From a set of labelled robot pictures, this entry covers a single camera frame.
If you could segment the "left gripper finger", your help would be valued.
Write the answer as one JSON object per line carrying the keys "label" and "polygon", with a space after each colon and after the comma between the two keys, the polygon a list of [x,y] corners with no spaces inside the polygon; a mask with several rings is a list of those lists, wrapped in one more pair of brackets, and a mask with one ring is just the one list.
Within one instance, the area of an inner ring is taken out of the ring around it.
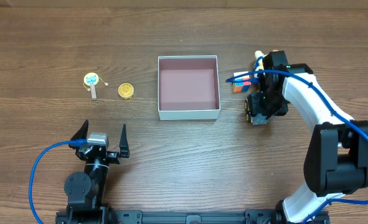
{"label": "left gripper finger", "polygon": [[72,149],[79,149],[83,143],[87,141],[89,121],[86,119],[81,128],[70,138],[71,142],[68,146]]}
{"label": "left gripper finger", "polygon": [[119,157],[122,157],[122,158],[130,157],[130,149],[129,149],[129,144],[127,140],[126,124],[124,124],[122,127],[119,148],[120,148]]}

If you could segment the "yellow grey toy truck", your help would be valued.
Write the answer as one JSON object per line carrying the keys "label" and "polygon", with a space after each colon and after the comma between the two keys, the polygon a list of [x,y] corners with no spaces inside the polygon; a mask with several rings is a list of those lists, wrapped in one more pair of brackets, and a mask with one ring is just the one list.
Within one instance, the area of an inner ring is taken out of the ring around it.
{"label": "yellow grey toy truck", "polygon": [[267,116],[264,115],[264,108],[261,106],[262,94],[253,92],[245,100],[246,120],[253,125],[267,124]]}

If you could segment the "multicoloured puzzle cube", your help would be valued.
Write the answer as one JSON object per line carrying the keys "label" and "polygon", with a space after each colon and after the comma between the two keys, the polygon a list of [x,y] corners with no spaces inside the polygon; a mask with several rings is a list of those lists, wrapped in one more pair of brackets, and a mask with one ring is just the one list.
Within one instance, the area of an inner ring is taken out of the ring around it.
{"label": "multicoloured puzzle cube", "polygon": [[232,83],[232,88],[233,88],[234,93],[246,92],[249,90],[252,84],[250,81],[250,75],[248,75],[248,71],[235,72],[233,73],[233,77],[237,77],[242,74],[245,74],[245,76],[235,79],[235,81],[238,81],[238,83]]}

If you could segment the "white plush duck toy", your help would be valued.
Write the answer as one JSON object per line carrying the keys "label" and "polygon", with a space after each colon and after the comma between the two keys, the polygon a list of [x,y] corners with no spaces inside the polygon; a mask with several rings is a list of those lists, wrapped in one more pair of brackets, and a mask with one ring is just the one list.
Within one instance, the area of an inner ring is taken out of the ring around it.
{"label": "white plush duck toy", "polygon": [[263,62],[263,59],[267,56],[267,54],[264,54],[261,50],[257,50],[255,52],[255,59],[256,62],[253,66],[253,70],[254,71],[259,71],[259,70],[273,70],[273,66],[272,65],[265,65]]}

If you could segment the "small wooden rattle drum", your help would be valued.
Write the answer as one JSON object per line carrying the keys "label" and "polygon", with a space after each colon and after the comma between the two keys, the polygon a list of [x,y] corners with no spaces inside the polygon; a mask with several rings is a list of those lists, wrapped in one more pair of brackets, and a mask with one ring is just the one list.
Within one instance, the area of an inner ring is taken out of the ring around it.
{"label": "small wooden rattle drum", "polygon": [[108,86],[108,83],[105,82],[97,73],[90,72],[87,73],[83,78],[83,86],[86,91],[90,92],[91,99],[97,100],[97,91],[96,86],[102,82],[105,86]]}

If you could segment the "yellow round gear toy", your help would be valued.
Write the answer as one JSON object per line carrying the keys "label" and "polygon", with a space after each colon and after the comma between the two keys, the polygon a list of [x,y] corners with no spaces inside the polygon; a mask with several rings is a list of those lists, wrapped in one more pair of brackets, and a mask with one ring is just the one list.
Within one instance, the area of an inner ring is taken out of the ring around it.
{"label": "yellow round gear toy", "polygon": [[130,83],[122,83],[118,87],[118,94],[125,100],[131,99],[134,95],[134,87]]}

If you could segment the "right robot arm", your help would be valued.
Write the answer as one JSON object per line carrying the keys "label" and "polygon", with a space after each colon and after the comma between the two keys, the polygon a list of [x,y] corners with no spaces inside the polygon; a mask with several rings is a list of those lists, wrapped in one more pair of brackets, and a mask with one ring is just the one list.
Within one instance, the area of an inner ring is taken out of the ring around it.
{"label": "right robot arm", "polygon": [[356,121],[318,84],[305,63],[289,64],[283,51],[257,50],[251,74],[259,89],[245,101],[248,122],[266,124],[292,104],[312,132],[304,183],[278,202],[265,223],[327,223],[323,209],[368,187],[368,121]]}

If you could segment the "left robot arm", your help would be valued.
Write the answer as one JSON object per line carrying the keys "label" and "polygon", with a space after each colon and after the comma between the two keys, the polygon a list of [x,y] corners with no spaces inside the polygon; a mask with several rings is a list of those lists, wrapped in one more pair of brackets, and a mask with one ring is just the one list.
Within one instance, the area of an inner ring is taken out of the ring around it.
{"label": "left robot arm", "polygon": [[56,224],[120,222],[115,211],[103,203],[103,195],[110,164],[119,164],[121,158],[130,156],[126,126],[122,127],[118,152],[108,150],[107,134],[88,134],[88,126],[89,122],[85,121],[68,145],[85,162],[85,167],[82,172],[74,172],[65,180],[68,204],[65,212],[56,214]]}

